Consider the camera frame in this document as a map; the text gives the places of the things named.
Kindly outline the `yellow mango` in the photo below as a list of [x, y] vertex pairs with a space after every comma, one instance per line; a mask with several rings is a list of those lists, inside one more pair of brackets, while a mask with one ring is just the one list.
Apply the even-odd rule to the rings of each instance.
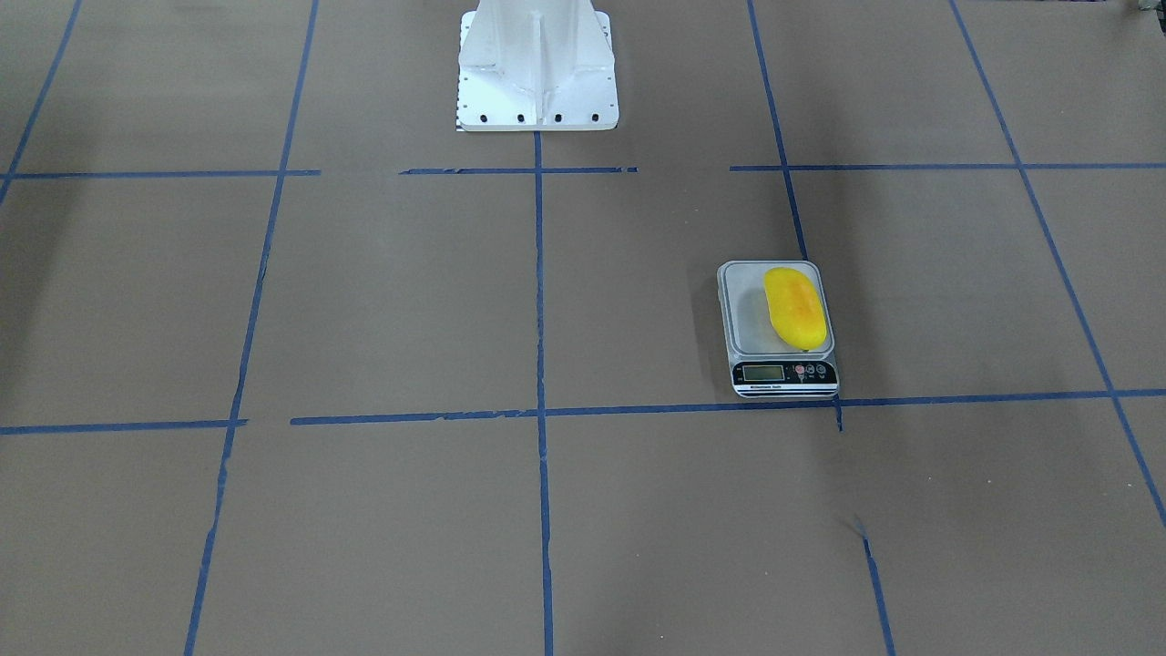
[[780, 340], [799, 352], [815, 352], [826, 344], [824, 304], [807, 274], [793, 267], [772, 267], [763, 275], [763, 294]]

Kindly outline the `digital kitchen scale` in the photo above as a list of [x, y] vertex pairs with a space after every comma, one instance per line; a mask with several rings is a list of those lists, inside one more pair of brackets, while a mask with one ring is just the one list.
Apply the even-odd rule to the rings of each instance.
[[[817, 288], [829, 336], [815, 352], [799, 352], [779, 339], [770, 323], [763, 275], [772, 267], [803, 271]], [[717, 274], [725, 347], [733, 390], [742, 398], [835, 398], [840, 374], [834, 361], [833, 319], [821, 275], [810, 261], [728, 261]]]

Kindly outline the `white pedestal column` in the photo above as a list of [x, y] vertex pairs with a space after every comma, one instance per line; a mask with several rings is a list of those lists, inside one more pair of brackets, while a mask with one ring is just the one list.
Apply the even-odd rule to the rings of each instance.
[[612, 24], [591, 1], [480, 1], [459, 24], [455, 127], [612, 131]]

